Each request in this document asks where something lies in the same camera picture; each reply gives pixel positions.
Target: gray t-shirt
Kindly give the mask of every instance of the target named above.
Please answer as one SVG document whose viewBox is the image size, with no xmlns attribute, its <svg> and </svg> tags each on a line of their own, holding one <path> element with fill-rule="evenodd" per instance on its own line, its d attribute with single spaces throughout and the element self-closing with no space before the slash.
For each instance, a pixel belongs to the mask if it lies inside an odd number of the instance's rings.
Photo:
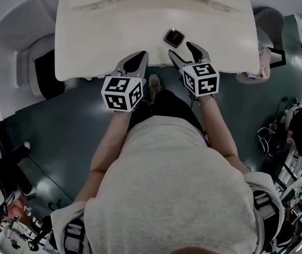
<svg viewBox="0 0 302 254">
<path fill-rule="evenodd" d="M 263 181 L 274 191 L 269 176 Z M 84 208 L 94 253 L 256 249 L 253 191 L 183 119 L 153 116 L 129 132 L 97 197 L 52 213 L 58 248 L 63 248 L 63 227 Z"/>
</svg>

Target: desk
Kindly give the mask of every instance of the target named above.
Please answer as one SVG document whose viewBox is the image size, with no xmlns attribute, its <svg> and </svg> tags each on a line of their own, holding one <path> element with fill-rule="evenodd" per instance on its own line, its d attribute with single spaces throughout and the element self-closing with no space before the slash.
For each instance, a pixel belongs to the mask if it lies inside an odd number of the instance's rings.
<svg viewBox="0 0 302 254">
<path fill-rule="evenodd" d="M 56 41 L 56 77 L 102 77 L 119 60 L 146 50 L 149 65 L 171 65 L 168 49 L 192 59 L 182 44 L 177 49 L 163 38 L 170 28 L 205 48 L 219 71 L 259 71 L 254 16 L 249 0 L 229 12 L 202 0 L 117 0 L 105 8 L 79 11 L 70 0 L 59 0 Z"/>
</svg>

